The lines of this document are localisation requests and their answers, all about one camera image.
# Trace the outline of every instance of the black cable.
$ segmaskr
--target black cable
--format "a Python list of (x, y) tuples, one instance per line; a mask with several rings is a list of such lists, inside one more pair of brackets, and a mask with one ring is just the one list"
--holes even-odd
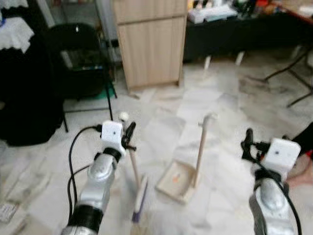
[(275, 181), (275, 183), (278, 185), (278, 187), (280, 188), (280, 190), (282, 191), (282, 193), (284, 194), (285, 198), (287, 199), (290, 207), (291, 207), (291, 210), (294, 214), (294, 218), (295, 218), (295, 221), (297, 223), (297, 229), (298, 229), (298, 235), (302, 235), (302, 230), (301, 230), (301, 222), (300, 222), (300, 219), (299, 219), (299, 215), (297, 213), (297, 210), (295, 209), (294, 207), (294, 204), (293, 202), (291, 201), (291, 199), (289, 198), (288, 194), (285, 192), (284, 188), (280, 185), (280, 183), (275, 179), (275, 177), (273, 176), (273, 174), (267, 170), (258, 160), (254, 159), (252, 156), (251, 156), (251, 159), (253, 159), (253, 161), (263, 170), (266, 172), (266, 174), (273, 180)]
[[(90, 165), (84, 166), (83, 168), (80, 168), (79, 170), (77, 170), (76, 172), (74, 172), (73, 176), (75, 177), (75, 175), (85, 169), (87, 169)], [(70, 220), (72, 214), (73, 214), (73, 202), (72, 202), (72, 196), (70, 194), (70, 182), (74, 179), (74, 177), (70, 177), (68, 179), (67, 182), (67, 197), (68, 197), (68, 204), (69, 204), (69, 216), (68, 216), (68, 221)]]
[(69, 153), (68, 153), (68, 164), (69, 164), (69, 171), (70, 171), (70, 180), (72, 179), (73, 181), (73, 189), (74, 189), (74, 205), (76, 205), (77, 203), (77, 189), (76, 189), (76, 182), (75, 182), (75, 178), (74, 178), (74, 172), (73, 172), (73, 164), (72, 164), (72, 151), (73, 151), (73, 147), (75, 145), (75, 142), (77, 140), (77, 138), (79, 137), (79, 135), (81, 133), (83, 133), (84, 131), (86, 130), (89, 130), (89, 129), (95, 129), (96, 130), (97, 126), (88, 126), (88, 127), (85, 127), (83, 128), (82, 130), (80, 130), (77, 135), (75, 136), (71, 146), (70, 146), (70, 149), (69, 149)]

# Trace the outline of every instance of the wooden stand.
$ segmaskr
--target wooden stand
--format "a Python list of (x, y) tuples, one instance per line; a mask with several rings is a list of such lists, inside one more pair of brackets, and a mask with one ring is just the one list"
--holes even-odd
[(156, 186), (156, 190), (165, 193), (183, 204), (186, 204), (190, 200), (200, 180), (200, 165), (206, 139), (207, 125), (210, 118), (211, 115), (206, 115), (203, 120), (196, 168), (187, 163), (173, 160)]

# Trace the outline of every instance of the table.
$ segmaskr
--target table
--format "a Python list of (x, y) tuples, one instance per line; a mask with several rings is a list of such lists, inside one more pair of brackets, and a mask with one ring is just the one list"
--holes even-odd
[(187, 22), (184, 60), (240, 51), (294, 47), (310, 43), (311, 38), (313, 28), (287, 13), (199, 24)]
[[(301, 19), (302, 21), (310, 24), (313, 28), (313, 19), (312, 17), (305, 17), (299, 13), (299, 8), (300, 6), (303, 5), (313, 5), (313, 1), (311, 0), (283, 0), (282, 5), (279, 7), (285, 10), (288, 14), (291, 14), (293, 16), (296, 16), (297, 18)], [(264, 82), (268, 82), (272, 77), (275, 77), (278, 74), (281, 74), (282, 72), (289, 72), (293, 77), (295, 77), (299, 82), (301, 82), (304, 86), (306, 86), (309, 89), (309, 93), (305, 94), (304, 96), (296, 99), (295, 101), (291, 102), (290, 104), (287, 105), (287, 108), (291, 107), (292, 105), (302, 101), (305, 98), (310, 97), (313, 95), (313, 77), (311, 78), (311, 84), (307, 83), (300, 75), (298, 75), (295, 71), (292, 70), (292, 68), (299, 63), (303, 58), (305, 58), (310, 51), (313, 49), (313, 46), (309, 46), (306, 51), (300, 55), (293, 63), (285, 67), (284, 69), (278, 70), (266, 78), (263, 79)]]

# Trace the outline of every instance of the chair leg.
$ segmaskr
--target chair leg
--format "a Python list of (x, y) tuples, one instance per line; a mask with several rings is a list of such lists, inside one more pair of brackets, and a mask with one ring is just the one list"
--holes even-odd
[(116, 91), (115, 91), (113, 82), (112, 82), (111, 80), (110, 80), (110, 84), (111, 84), (111, 86), (112, 86), (112, 88), (113, 88), (114, 96), (115, 96), (115, 98), (117, 99), (117, 94), (116, 94)]
[(106, 83), (105, 86), (106, 86), (106, 93), (107, 93), (107, 98), (108, 98), (108, 103), (109, 103), (110, 117), (111, 117), (111, 121), (113, 121), (113, 115), (112, 115), (112, 108), (111, 108), (111, 101), (110, 101), (110, 94), (109, 94), (108, 83)]
[(64, 109), (62, 110), (62, 112), (63, 112), (63, 122), (64, 122), (64, 127), (65, 127), (65, 132), (68, 133), (67, 120), (65, 118)]

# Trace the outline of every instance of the black chair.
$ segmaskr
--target black chair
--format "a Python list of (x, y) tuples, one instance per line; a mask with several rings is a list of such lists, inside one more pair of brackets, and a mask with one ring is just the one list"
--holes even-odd
[[(103, 91), (103, 88), (107, 93), (108, 108), (63, 110), (66, 132), (68, 132), (68, 127), (65, 113), (109, 109), (111, 120), (113, 120), (109, 86), (112, 87), (115, 98), (117, 95), (110, 78), (110, 62), (101, 50), (94, 28), (84, 23), (57, 25), (48, 30), (45, 42), (51, 62), (52, 86), (58, 98), (79, 100), (84, 97), (96, 96)], [(78, 66), (69, 68), (65, 64), (63, 52)]]

